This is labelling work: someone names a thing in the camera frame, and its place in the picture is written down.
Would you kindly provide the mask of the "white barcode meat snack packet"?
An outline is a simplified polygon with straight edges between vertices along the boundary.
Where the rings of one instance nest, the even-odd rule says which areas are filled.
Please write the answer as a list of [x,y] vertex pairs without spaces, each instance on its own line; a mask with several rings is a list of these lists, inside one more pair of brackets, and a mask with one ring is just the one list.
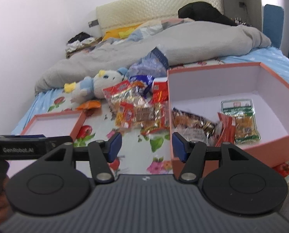
[[183,137],[186,137],[186,140],[200,138],[202,142],[207,144],[212,144],[215,141],[216,136],[207,139],[202,129],[204,121],[210,121],[209,119],[177,108],[173,108],[171,113],[174,129],[181,133]]

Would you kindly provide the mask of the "grey pastry snack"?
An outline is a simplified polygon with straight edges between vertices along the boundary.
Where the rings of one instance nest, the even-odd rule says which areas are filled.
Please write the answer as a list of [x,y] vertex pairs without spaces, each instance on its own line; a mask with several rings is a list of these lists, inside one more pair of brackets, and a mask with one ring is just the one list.
[[207,139],[211,138],[212,136],[216,136],[216,128],[217,124],[211,121],[204,121],[202,129],[207,137]]

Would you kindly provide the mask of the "brown strips snack packet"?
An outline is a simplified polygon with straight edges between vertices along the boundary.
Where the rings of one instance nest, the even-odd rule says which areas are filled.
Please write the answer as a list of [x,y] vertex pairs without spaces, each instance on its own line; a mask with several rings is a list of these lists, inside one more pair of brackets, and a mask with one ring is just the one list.
[[169,102],[158,102],[148,107],[137,108],[135,121],[136,125],[141,127],[140,134],[143,136],[168,129]]

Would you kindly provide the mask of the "long red snack packet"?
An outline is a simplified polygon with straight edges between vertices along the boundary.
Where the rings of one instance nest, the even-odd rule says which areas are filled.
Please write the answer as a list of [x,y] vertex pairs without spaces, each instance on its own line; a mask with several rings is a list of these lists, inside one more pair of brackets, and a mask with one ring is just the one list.
[[222,131],[218,136],[218,140],[215,144],[219,147],[224,142],[234,143],[235,142],[235,130],[236,130],[236,119],[233,116],[218,113],[219,120],[222,122]]

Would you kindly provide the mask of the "red top clear tofu packet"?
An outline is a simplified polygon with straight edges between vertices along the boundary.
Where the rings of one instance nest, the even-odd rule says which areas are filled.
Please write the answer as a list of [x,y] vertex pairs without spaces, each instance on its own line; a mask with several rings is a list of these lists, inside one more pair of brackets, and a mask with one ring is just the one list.
[[105,88],[102,91],[113,113],[117,113],[121,102],[126,102],[136,107],[142,107],[146,104],[141,88],[133,86],[128,80]]

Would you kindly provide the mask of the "green pickled vegetable packet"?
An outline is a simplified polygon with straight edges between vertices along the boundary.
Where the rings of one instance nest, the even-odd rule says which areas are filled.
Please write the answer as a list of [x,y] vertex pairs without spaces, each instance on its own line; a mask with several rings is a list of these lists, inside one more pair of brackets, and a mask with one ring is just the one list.
[[221,111],[223,114],[233,116],[236,119],[235,144],[253,143],[261,140],[251,99],[223,100]]

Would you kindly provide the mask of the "red yellow corn snack packet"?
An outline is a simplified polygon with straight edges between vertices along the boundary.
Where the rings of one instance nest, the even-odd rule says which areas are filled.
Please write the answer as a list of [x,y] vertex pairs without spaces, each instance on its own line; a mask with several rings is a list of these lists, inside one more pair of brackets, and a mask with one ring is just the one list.
[[115,125],[121,128],[131,128],[136,122],[136,106],[121,102],[116,113]]

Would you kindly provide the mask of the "orange box lid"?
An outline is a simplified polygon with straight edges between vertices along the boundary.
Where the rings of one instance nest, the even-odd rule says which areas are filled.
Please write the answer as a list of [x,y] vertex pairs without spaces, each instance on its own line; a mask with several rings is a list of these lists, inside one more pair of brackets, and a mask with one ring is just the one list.
[[85,113],[79,110],[38,114],[29,121],[21,135],[70,136],[75,140],[85,120]]

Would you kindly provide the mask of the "red foil tea packet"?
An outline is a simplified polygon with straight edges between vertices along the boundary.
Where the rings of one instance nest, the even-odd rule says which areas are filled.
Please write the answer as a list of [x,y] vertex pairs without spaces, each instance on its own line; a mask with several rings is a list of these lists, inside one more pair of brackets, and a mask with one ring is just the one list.
[[168,93],[168,82],[167,81],[154,81],[153,82],[153,96],[152,102],[163,103],[168,101],[169,93]]

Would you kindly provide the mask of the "orange open storage box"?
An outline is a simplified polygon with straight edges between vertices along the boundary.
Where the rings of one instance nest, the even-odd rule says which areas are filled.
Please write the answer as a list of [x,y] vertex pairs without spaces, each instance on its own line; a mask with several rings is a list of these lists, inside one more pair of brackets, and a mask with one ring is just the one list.
[[270,167],[289,161],[289,83],[263,63],[168,72],[169,109],[233,120],[238,147]]

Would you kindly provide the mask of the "blue white snack bag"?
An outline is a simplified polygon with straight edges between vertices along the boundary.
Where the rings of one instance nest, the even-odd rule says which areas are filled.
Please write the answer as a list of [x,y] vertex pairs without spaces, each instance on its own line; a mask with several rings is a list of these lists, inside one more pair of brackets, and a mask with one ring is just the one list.
[[146,97],[152,88],[154,79],[151,75],[135,75],[129,78],[129,82],[138,89],[142,96]]

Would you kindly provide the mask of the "translucent blue tissue bag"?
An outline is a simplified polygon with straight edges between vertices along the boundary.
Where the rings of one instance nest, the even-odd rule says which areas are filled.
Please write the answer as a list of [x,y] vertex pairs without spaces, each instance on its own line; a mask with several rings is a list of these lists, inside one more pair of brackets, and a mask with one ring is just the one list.
[[132,64],[125,76],[128,79],[136,75],[150,75],[154,78],[166,77],[168,69],[167,57],[158,47],[155,47],[145,57]]

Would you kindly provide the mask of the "grey duvet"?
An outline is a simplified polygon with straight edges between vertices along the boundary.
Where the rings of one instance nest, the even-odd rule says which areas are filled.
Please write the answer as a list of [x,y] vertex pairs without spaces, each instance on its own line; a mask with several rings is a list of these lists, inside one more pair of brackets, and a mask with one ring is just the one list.
[[129,68],[154,48],[159,48],[170,66],[195,63],[223,56],[241,56],[265,48],[271,40],[257,28],[194,21],[178,24],[139,41],[101,44],[89,53],[80,52],[58,61],[36,82],[35,93],[62,88],[66,83],[95,76],[100,70]]

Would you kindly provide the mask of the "patchwork pastel quilt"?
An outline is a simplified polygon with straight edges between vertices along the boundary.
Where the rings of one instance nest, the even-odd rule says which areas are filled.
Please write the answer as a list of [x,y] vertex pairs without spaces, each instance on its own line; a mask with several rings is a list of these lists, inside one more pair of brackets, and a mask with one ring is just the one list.
[[168,18],[163,20],[151,20],[145,22],[135,28],[131,34],[127,38],[119,38],[119,37],[110,37],[107,42],[110,44],[118,44],[123,42],[138,42],[140,40],[146,39],[148,37],[154,36],[162,31],[171,28],[173,26],[177,26],[180,24],[191,23],[194,22],[193,19],[190,18]]

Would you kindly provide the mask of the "light blue star blanket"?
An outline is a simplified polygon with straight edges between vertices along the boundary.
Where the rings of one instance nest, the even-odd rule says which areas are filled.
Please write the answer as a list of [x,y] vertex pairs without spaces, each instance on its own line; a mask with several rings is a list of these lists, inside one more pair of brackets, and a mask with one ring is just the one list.
[[246,55],[219,57],[224,63],[261,62],[289,83],[289,58],[275,47],[258,48]]

